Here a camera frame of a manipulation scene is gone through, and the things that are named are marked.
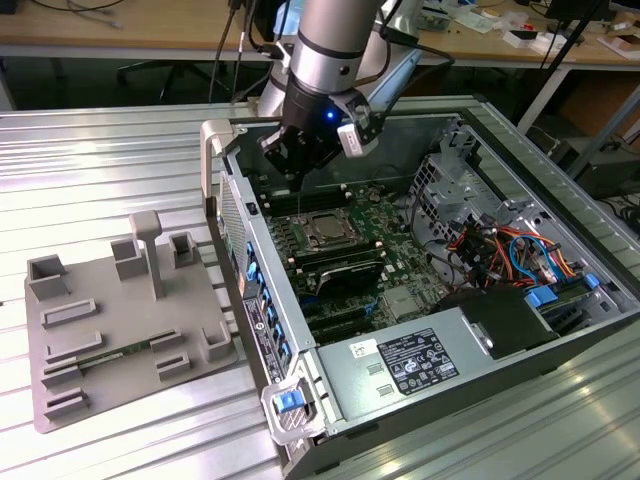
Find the metal bracket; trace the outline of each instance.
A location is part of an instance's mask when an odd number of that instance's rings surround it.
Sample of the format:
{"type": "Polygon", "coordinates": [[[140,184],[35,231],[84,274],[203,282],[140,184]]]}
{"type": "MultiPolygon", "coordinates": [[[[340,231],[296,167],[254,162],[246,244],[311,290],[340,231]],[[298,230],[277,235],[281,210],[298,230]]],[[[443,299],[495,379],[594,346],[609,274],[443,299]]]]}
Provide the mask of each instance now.
{"type": "Polygon", "coordinates": [[[267,385],[260,395],[260,401],[262,402],[267,417],[271,438],[273,438],[273,441],[278,445],[287,445],[300,439],[315,437],[325,431],[324,415],[321,413],[320,406],[316,403],[313,404],[315,412],[309,422],[290,430],[282,426],[280,414],[276,411],[274,400],[276,396],[291,392],[295,389],[302,392],[307,404],[313,403],[313,396],[309,391],[306,380],[301,378],[297,372],[280,383],[267,385]]]}
{"type": "Polygon", "coordinates": [[[224,155],[236,138],[229,120],[207,120],[200,127],[200,182],[203,199],[213,196],[213,158],[224,155]]]}

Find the paper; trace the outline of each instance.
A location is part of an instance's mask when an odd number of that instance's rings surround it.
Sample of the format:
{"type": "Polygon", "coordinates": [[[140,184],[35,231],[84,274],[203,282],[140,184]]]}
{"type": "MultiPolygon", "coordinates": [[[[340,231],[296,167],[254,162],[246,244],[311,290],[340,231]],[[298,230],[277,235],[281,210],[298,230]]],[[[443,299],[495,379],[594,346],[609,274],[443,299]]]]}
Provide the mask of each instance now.
{"type": "Polygon", "coordinates": [[[640,60],[640,50],[632,50],[630,52],[625,52],[624,50],[620,50],[618,47],[611,45],[609,42],[607,42],[606,39],[602,37],[598,38],[598,41],[603,45],[607,46],[608,48],[610,48],[611,50],[613,50],[614,52],[616,52],[621,57],[626,58],[627,60],[640,60]]]}
{"type": "Polygon", "coordinates": [[[473,12],[467,12],[456,18],[456,22],[461,23],[471,30],[485,34],[493,30],[495,20],[485,18],[482,15],[478,15],[473,12]]]}

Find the sticker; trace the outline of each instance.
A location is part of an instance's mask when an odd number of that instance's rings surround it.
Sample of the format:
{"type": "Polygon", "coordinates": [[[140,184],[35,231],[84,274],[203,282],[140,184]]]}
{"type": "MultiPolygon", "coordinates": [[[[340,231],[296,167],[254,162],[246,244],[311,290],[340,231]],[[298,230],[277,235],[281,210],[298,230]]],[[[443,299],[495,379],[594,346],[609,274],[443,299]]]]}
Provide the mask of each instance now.
{"type": "Polygon", "coordinates": [[[353,353],[353,358],[361,358],[371,355],[372,353],[378,353],[377,345],[378,342],[376,342],[376,339],[370,338],[364,342],[352,343],[349,345],[349,348],[351,349],[351,353],[353,353]]]}
{"type": "Polygon", "coordinates": [[[378,350],[404,395],[460,375],[431,328],[381,343],[378,350]]]}

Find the robotic arm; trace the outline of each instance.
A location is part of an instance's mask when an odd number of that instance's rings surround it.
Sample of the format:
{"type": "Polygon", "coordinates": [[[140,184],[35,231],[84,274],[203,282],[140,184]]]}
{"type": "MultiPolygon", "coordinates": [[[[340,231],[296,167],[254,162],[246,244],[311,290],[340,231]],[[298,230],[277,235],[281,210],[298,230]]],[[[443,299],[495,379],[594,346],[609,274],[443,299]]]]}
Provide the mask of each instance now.
{"type": "Polygon", "coordinates": [[[265,157],[292,191],[304,175],[342,151],[366,155],[382,120],[354,88],[380,0],[308,0],[293,53],[278,130],[260,139],[265,157]],[[343,124],[344,116],[348,121],[343,124]]]}

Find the blue latch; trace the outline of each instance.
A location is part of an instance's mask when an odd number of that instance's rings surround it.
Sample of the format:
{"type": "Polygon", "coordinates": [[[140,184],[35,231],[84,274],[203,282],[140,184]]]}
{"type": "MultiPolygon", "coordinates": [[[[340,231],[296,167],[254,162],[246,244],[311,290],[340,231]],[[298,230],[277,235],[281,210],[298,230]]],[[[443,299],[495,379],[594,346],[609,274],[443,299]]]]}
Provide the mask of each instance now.
{"type": "Polygon", "coordinates": [[[527,299],[532,307],[538,308],[547,303],[555,302],[558,296],[548,286],[536,287],[529,290],[527,299]]]}
{"type": "Polygon", "coordinates": [[[258,262],[251,262],[249,264],[249,268],[247,269],[247,280],[252,282],[256,279],[256,275],[258,273],[258,262]]]}
{"type": "Polygon", "coordinates": [[[598,280],[598,277],[596,277],[593,273],[587,273],[584,276],[584,282],[591,290],[600,285],[600,280],[598,280]]]}
{"type": "Polygon", "coordinates": [[[274,330],[275,332],[273,336],[274,340],[277,342],[280,338],[284,337],[284,332],[282,331],[282,326],[279,323],[276,324],[274,330]]]}
{"type": "Polygon", "coordinates": [[[273,308],[273,305],[269,305],[269,308],[267,308],[267,317],[269,319],[269,326],[272,327],[273,323],[278,319],[278,314],[276,313],[276,309],[273,308]]]}
{"type": "Polygon", "coordinates": [[[305,405],[302,393],[298,390],[278,395],[273,403],[275,403],[278,413],[287,413],[305,405]]]}

